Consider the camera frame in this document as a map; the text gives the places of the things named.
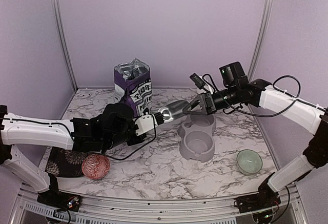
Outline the silver metal scoop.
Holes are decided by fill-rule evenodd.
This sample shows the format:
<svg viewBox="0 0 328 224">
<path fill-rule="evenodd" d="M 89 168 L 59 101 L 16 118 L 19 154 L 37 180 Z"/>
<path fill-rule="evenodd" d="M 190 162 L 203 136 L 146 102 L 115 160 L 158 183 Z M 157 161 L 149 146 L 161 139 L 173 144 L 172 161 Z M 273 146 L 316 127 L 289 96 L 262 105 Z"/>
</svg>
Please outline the silver metal scoop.
<svg viewBox="0 0 328 224">
<path fill-rule="evenodd" d="M 186 100 L 177 100 L 161 107 L 158 112 L 163 115 L 164 123 L 170 123 L 185 116 L 183 108 L 188 104 Z"/>
</svg>

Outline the grey double pet bowl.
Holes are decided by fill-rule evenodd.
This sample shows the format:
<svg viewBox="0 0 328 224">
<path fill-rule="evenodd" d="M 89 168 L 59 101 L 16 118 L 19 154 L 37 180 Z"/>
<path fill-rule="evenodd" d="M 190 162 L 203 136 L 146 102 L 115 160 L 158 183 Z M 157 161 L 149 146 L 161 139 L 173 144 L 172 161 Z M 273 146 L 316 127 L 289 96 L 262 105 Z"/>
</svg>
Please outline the grey double pet bowl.
<svg viewBox="0 0 328 224">
<path fill-rule="evenodd" d="M 216 130 L 214 115 L 188 115 L 178 128 L 179 152 L 186 160 L 207 162 L 213 158 Z"/>
</svg>

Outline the purple puppy food bag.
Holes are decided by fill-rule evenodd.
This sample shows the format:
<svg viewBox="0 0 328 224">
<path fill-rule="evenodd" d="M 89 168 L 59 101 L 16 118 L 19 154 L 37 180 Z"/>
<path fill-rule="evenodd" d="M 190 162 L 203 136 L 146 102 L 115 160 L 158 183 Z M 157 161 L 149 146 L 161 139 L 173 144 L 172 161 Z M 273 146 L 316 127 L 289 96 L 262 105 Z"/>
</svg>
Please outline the purple puppy food bag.
<svg viewBox="0 0 328 224">
<path fill-rule="evenodd" d="M 131 107 L 135 116 L 152 110 L 150 66 L 135 58 L 114 67 L 114 101 Z"/>
</svg>

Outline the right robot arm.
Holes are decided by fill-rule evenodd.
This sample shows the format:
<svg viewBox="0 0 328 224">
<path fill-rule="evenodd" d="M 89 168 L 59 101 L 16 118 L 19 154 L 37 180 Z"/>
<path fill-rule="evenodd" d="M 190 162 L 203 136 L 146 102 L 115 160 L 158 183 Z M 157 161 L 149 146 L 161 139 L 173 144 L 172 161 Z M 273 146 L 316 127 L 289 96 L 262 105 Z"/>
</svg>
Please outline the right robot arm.
<svg viewBox="0 0 328 224">
<path fill-rule="evenodd" d="M 254 203 L 264 208 L 274 199 L 274 194 L 292 182 L 298 181 L 314 169 L 327 165 L 327 109 L 277 87 L 276 82 L 258 78 L 250 81 L 240 62 L 233 62 L 219 69 L 224 89 L 212 83 L 214 92 L 197 95 L 184 109 L 188 115 L 210 115 L 225 108 L 247 114 L 236 105 L 249 105 L 263 109 L 266 114 L 252 113 L 253 117 L 271 119 L 283 117 L 308 132 L 312 137 L 300 155 L 269 176 L 258 188 Z"/>
</svg>

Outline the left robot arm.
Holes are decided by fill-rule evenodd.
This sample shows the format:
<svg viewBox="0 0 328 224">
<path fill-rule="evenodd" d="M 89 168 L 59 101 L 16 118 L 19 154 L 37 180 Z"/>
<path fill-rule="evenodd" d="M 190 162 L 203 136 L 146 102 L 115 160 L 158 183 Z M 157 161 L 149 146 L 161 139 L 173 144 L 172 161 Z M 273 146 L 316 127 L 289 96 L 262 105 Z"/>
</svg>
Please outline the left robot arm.
<svg viewBox="0 0 328 224">
<path fill-rule="evenodd" d="M 58 189 L 55 176 L 42 172 L 18 148 L 41 145 L 79 152 L 100 152 L 116 145 L 138 144 L 156 127 L 151 114 L 139 117 L 123 104 L 109 104 L 102 114 L 91 118 L 64 120 L 35 119 L 9 113 L 1 106 L 1 165 L 44 194 L 54 206 L 61 206 L 65 195 Z"/>
</svg>

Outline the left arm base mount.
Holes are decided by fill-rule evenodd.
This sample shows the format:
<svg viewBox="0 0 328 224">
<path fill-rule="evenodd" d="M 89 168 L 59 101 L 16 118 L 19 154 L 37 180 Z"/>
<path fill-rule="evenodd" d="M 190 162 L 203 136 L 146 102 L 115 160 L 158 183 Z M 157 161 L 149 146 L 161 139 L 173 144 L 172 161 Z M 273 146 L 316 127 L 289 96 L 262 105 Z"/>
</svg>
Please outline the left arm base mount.
<svg viewBox="0 0 328 224">
<path fill-rule="evenodd" d="M 52 174 L 48 174 L 48 176 L 50 185 L 47 191 L 38 193 L 37 202 L 58 209 L 78 212 L 81 205 L 81 196 L 60 191 L 57 178 Z"/>
</svg>

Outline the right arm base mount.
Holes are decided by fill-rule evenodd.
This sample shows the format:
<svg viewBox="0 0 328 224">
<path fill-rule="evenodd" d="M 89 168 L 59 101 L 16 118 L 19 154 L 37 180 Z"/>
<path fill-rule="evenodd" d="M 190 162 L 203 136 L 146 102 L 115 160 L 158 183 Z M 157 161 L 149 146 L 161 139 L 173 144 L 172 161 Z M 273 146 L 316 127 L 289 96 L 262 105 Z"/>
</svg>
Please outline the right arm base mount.
<svg viewBox="0 0 328 224">
<path fill-rule="evenodd" d="M 234 207 L 238 208 L 239 213 L 257 211 L 281 204 L 278 192 L 274 192 L 269 187 L 268 181 L 269 177 L 260 184 L 257 193 L 240 196 L 234 199 Z"/>
</svg>

